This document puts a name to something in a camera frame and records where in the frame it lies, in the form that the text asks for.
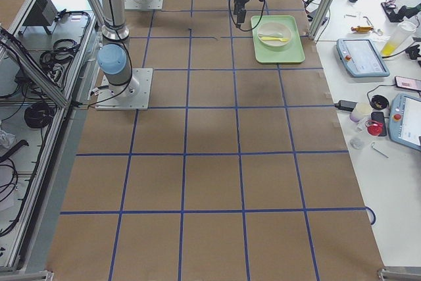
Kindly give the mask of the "white round plate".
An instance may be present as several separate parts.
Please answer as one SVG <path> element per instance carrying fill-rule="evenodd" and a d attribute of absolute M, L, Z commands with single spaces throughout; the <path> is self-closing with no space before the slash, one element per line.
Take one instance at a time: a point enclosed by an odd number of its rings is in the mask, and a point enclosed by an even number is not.
<path fill-rule="evenodd" d="M 257 30 L 257 35 L 258 33 L 264 33 L 264 34 L 271 34 L 274 32 L 279 32 L 282 33 L 284 35 L 284 38 L 290 38 L 290 41 L 292 40 L 292 31 L 285 25 L 279 22 L 267 22 L 262 24 L 258 30 Z M 282 43 L 280 41 L 262 41 L 261 39 L 259 39 L 263 44 L 270 46 L 270 47 L 282 47 L 287 45 L 289 42 L 287 43 Z"/>

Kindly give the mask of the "yellow plastic fork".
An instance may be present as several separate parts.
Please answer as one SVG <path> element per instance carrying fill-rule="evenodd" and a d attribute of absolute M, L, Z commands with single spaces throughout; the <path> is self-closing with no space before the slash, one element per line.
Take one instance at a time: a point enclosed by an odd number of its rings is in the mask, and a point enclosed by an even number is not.
<path fill-rule="evenodd" d="M 280 41 L 282 43 L 287 43 L 290 41 L 290 38 L 280 38 L 280 37 L 270 37 L 270 36 L 262 36 L 259 37 L 262 41 Z"/>

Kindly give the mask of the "pale green plastic spoon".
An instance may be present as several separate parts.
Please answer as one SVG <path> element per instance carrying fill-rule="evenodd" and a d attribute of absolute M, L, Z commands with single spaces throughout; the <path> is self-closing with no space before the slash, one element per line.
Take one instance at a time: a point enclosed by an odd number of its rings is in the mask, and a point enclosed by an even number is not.
<path fill-rule="evenodd" d="M 284 35 L 282 33 L 279 32 L 274 32 L 271 34 L 264 34 L 264 33 L 258 33 L 259 37 L 271 37 L 271 38 L 283 38 Z"/>

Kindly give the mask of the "light green tray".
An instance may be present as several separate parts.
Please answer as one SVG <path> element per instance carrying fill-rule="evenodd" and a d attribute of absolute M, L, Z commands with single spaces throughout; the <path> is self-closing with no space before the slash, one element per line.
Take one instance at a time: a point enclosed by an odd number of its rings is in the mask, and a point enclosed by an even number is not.
<path fill-rule="evenodd" d="M 282 47 L 270 47 L 263 44 L 257 35 L 258 28 L 267 22 L 285 24 L 292 31 L 292 40 Z M 291 15 L 267 15 L 251 17 L 251 26 L 257 26 L 253 31 L 253 44 L 256 60 L 260 63 L 301 63 L 305 60 L 301 37 L 295 18 Z"/>

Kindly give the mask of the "gold cylindrical tool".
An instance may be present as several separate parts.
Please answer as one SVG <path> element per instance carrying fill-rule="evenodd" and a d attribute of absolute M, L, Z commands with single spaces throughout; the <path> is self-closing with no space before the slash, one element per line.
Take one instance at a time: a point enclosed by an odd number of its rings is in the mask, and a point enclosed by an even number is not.
<path fill-rule="evenodd" d="M 373 26 L 352 26 L 351 31 L 355 33 L 368 33 L 374 30 Z"/>

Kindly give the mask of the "teach pendant near tray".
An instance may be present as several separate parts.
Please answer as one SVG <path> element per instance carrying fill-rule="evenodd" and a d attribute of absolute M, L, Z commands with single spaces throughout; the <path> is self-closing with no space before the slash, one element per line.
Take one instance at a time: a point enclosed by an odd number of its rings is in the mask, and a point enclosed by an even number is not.
<path fill-rule="evenodd" d="M 383 78 L 390 75 L 371 39 L 338 39 L 336 49 L 340 61 L 352 77 Z"/>

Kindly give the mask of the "black power adapter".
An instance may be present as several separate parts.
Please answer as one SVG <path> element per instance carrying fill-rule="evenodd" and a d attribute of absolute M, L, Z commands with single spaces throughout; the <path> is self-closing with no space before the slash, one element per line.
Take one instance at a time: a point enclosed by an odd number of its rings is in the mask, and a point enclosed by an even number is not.
<path fill-rule="evenodd" d="M 352 112 L 355 107 L 357 106 L 357 102 L 354 101 L 347 101 L 347 100 L 339 100 L 337 103 L 334 104 L 336 109 Z"/>

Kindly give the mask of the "yellow liquid bottle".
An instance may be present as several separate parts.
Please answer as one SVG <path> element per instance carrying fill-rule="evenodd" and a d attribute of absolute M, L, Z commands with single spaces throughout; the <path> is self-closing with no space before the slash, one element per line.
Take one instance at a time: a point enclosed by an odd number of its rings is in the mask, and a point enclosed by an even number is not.
<path fill-rule="evenodd" d="M 409 36 L 416 31 L 416 25 L 410 21 L 398 23 L 395 31 L 381 50 L 382 57 L 389 57 Z"/>

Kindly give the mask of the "smartphone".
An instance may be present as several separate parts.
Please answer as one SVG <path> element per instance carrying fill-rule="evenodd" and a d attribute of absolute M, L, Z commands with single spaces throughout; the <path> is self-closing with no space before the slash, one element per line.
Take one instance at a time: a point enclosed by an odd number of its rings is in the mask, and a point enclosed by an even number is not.
<path fill-rule="evenodd" d="M 421 80 L 396 76 L 395 84 L 398 88 L 421 92 Z"/>

